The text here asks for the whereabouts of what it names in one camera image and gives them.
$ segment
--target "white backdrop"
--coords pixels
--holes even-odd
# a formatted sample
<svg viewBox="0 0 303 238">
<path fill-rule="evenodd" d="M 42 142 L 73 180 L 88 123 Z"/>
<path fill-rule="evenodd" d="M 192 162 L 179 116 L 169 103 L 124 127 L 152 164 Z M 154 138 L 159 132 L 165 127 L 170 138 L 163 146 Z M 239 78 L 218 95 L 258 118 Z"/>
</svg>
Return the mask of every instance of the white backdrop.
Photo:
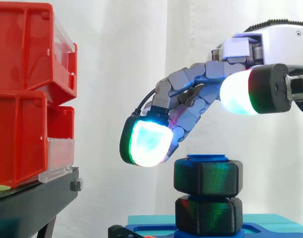
<svg viewBox="0 0 303 238">
<path fill-rule="evenodd" d="M 126 118 L 165 75 L 203 62 L 226 37 L 270 18 L 303 21 L 303 0 L 49 0 L 78 44 L 75 165 L 84 188 L 57 218 L 55 238 L 103 238 L 128 215 L 173 214 L 174 160 L 225 153 L 244 164 L 244 213 L 303 224 L 303 115 L 231 115 L 215 102 L 165 164 L 119 156 Z"/>
</svg>

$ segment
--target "red storage bin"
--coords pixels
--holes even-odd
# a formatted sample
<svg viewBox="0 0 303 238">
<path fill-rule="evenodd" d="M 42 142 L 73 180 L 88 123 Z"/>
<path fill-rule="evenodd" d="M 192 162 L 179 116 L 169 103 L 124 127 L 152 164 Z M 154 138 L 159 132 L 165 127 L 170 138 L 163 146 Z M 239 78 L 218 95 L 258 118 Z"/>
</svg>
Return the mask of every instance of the red storage bin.
<svg viewBox="0 0 303 238">
<path fill-rule="evenodd" d="M 76 97 L 77 46 L 47 3 L 0 2 L 0 90 L 39 90 L 48 103 Z"/>
<path fill-rule="evenodd" d="M 17 187 L 37 180 L 40 173 L 42 182 L 62 175 L 50 169 L 69 173 L 73 133 L 73 108 L 48 107 L 39 91 L 0 91 L 0 185 Z"/>
</svg>

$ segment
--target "black 3d-printed block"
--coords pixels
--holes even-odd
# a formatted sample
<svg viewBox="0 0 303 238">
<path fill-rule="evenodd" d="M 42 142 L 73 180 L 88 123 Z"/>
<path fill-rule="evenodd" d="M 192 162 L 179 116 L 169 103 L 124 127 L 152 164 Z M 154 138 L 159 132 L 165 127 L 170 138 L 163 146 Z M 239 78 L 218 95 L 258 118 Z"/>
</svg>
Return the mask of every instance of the black 3d-printed block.
<svg viewBox="0 0 303 238">
<path fill-rule="evenodd" d="M 236 160 L 177 160 L 174 187 L 180 192 L 202 197 L 236 197 L 242 190 L 242 163 Z"/>
<path fill-rule="evenodd" d="M 267 26 L 271 26 L 271 25 L 280 25 L 280 24 L 303 26 L 303 21 L 289 21 L 288 19 L 272 19 L 272 20 L 268 20 L 268 21 L 250 26 L 244 32 L 255 31 L 255 30 L 263 28 L 263 27 L 267 27 Z"/>
<path fill-rule="evenodd" d="M 232 236 L 243 225 L 239 198 L 197 200 L 184 196 L 176 201 L 176 226 L 197 236 Z"/>
</svg>

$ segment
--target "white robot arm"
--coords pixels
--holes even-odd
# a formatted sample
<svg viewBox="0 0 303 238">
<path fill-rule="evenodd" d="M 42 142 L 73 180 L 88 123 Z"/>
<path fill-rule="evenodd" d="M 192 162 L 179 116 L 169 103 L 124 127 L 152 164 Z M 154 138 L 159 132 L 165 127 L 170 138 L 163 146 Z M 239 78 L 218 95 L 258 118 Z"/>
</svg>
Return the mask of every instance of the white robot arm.
<svg viewBox="0 0 303 238">
<path fill-rule="evenodd" d="M 167 161 L 215 100 L 234 113 L 286 112 L 292 101 L 303 111 L 299 102 L 303 101 L 303 22 L 269 20 L 251 26 L 226 39 L 210 57 L 206 63 L 195 63 L 159 81 L 132 114 L 136 121 L 155 121 L 172 131 L 166 155 L 154 163 L 136 163 L 130 150 L 123 149 L 132 146 L 124 128 L 121 156 L 125 162 L 152 166 Z M 141 117 L 141 107 L 153 93 Z M 145 143 L 155 143 L 153 138 Z"/>
</svg>

